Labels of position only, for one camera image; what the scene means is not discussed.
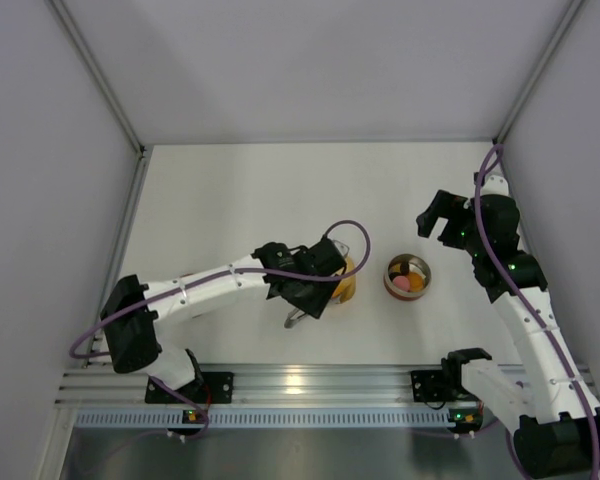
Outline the round metal lunch box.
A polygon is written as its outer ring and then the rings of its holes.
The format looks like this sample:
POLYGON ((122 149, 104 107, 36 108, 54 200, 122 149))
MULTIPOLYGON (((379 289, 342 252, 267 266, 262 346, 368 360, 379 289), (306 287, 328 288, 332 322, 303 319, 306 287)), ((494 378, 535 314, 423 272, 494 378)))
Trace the round metal lunch box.
POLYGON ((432 272, 420 257, 400 254, 393 257, 384 271, 383 285, 394 298, 410 302, 424 296, 431 285, 432 272))

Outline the aluminium mounting rail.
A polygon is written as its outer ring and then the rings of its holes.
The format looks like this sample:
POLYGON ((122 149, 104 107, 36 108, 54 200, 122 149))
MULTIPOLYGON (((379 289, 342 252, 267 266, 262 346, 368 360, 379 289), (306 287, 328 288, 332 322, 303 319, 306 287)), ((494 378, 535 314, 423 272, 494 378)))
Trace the aluminium mounting rail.
MULTIPOLYGON (((398 407, 412 402, 413 365, 211 364, 203 377, 227 372, 233 407, 398 407)), ((108 365, 71 369, 55 394, 57 407, 141 406, 148 378, 116 374, 108 365)))

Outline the yellow food container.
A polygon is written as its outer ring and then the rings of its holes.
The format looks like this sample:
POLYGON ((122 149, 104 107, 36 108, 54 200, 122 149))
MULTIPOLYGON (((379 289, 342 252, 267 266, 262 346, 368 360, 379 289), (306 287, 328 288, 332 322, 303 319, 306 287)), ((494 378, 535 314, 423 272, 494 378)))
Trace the yellow food container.
MULTIPOLYGON (((350 256, 345 258, 346 266, 340 269, 336 276, 342 276, 348 274, 350 271, 354 270, 356 265, 350 256)), ((341 280, 334 290, 330 302, 334 304, 342 304, 349 301, 356 292, 356 276, 347 277, 344 280, 341 280)))

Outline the right aluminium frame post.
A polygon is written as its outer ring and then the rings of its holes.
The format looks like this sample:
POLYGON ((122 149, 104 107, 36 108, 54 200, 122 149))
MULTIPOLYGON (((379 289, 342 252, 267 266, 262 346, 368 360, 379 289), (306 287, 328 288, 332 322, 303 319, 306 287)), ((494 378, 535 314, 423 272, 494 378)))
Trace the right aluminium frame post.
POLYGON ((558 16, 555 25, 544 42, 537 58, 534 60, 528 75, 516 93, 514 100, 507 110, 496 135, 492 138, 493 144, 504 144, 510 136, 517 120, 522 115, 527 104, 532 99, 535 91, 541 84, 552 61, 563 47, 567 37, 579 17, 588 6, 587 0, 568 1, 562 13, 558 16))

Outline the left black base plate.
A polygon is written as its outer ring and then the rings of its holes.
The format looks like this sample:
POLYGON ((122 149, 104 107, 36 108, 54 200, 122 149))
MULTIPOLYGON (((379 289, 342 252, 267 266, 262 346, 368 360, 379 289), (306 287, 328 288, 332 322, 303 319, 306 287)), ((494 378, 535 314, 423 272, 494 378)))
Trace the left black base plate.
MULTIPOLYGON (((196 404, 231 404, 234 373, 229 371, 203 372, 201 380, 195 380, 176 392, 196 404)), ((144 401, 146 404, 176 404, 180 400, 158 386, 153 380, 147 382, 144 401)))

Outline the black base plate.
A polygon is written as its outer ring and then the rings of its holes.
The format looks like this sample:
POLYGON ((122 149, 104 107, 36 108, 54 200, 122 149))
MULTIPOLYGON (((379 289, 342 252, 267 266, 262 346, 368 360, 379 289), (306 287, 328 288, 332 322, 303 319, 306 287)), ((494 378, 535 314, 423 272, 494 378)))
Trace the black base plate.
POLYGON ((410 372, 413 400, 418 403, 443 403, 449 400, 448 382, 440 369, 410 372))
MULTIPOLYGON (((231 404, 234 373, 229 371, 203 372, 201 380, 195 380, 176 392, 196 404, 231 404)), ((158 386, 153 380, 147 382, 144 401, 146 404, 176 404, 180 400, 158 386)))

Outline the dark chocolate cookie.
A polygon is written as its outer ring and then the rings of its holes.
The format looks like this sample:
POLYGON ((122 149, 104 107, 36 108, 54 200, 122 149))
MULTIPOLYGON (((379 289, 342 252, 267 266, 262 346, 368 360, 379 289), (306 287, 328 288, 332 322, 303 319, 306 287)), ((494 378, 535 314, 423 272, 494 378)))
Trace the dark chocolate cookie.
POLYGON ((399 261, 393 263, 389 267, 391 273, 398 273, 400 275, 407 275, 410 272, 410 265, 408 261, 399 261))

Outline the orange fish cookie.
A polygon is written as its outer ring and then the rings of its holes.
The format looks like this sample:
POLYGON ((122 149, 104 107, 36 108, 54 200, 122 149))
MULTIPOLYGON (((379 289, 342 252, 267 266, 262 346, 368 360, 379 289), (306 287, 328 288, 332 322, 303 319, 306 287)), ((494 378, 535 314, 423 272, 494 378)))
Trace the orange fish cookie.
POLYGON ((420 292, 426 287, 425 279, 416 272, 409 272, 406 278, 409 282, 409 292, 411 293, 420 292))

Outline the aluminium frame post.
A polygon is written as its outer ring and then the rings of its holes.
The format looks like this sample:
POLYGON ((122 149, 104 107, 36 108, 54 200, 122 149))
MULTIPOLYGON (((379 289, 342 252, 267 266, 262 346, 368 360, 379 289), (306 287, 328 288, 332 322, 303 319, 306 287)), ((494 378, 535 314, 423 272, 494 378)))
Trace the aluminium frame post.
POLYGON ((507 110, 496 135, 492 138, 493 144, 504 144, 510 136, 517 120, 522 115, 527 104, 532 99, 535 91, 541 84, 552 61, 563 47, 567 37, 579 17, 588 6, 587 0, 568 1, 562 13, 558 16, 555 25, 544 42, 537 58, 534 60, 528 75, 516 93, 514 100, 507 110))
POLYGON ((142 158, 146 151, 145 146, 139 139, 132 126, 121 102, 113 87, 108 81, 96 55, 89 42, 81 31, 74 15, 65 1, 46 0, 46 6, 63 31, 66 39, 76 52, 80 62, 83 64, 88 76, 96 87, 106 107, 112 114, 115 123, 123 134, 125 140, 131 147, 137 158, 142 158))

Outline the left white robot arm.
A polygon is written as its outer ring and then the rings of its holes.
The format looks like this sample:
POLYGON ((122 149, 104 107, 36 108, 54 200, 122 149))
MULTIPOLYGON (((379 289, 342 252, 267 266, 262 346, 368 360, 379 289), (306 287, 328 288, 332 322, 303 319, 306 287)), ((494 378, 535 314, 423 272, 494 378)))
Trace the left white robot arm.
POLYGON ((177 325, 248 299, 282 298, 300 316, 319 318, 354 267, 346 245, 322 237, 311 247, 269 242, 229 265, 168 281, 126 276, 101 312, 113 370, 144 373, 171 390, 199 385, 193 352, 170 338, 177 325))

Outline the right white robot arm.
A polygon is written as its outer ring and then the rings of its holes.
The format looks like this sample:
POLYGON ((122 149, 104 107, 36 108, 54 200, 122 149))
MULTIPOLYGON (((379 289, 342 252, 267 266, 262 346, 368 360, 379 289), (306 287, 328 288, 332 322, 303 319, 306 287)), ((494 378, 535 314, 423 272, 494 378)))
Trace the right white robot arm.
POLYGON ((469 254, 473 273, 503 320, 524 367, 527 386, 510 380, 482 348, 441 361, 446 389, 481 401, 506 428, 526 475, 544 479, 600 473, 600 401, 583 379, 557 324, 538 261, 519 246, 520 212, 506 181, 482 181, 471 198, 438 191, 417 219, 417 233, 469 254))

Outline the left aluminium frame post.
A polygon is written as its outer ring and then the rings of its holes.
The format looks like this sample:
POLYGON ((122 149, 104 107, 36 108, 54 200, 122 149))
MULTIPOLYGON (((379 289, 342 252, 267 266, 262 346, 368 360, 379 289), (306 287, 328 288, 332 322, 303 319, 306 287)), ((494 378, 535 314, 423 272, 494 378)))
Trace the left aluminium frame post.
POLYGON ((80 62, 83 64, 88 76, 96 87, 106 107, 112 114, 115 123, 123 134, 125 140, 131 147, 137 158, 142 158, 146 151, 145 146, 139 139, 132 126, 121 102, 113 87, 108 81, 96 55, 89 42, 81 31, 74 15, 65 1, 46 0, 46 6, 63 31, 66 39, 76 52, 80 62))

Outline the metal tongs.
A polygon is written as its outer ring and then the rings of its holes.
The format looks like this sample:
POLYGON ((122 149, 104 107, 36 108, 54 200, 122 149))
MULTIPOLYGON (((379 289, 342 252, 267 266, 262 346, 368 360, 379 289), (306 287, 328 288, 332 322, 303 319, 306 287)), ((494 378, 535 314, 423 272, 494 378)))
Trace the metal tongs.
POLYGON ((296 308, 296 309, 292 310, 286 317, 286 320, 284 322, 284 328, 292 329, 306 317, 307 317, 306 312, 296 308))

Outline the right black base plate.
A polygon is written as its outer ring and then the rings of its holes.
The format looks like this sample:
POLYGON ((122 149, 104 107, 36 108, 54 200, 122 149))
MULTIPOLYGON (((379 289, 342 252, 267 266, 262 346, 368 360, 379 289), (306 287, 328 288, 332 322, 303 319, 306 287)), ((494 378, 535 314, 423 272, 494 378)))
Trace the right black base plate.
POLYGON ((410 372, 413 400, 418 403, 443 403, 449 400, 448 382, 440 369, 410 372))

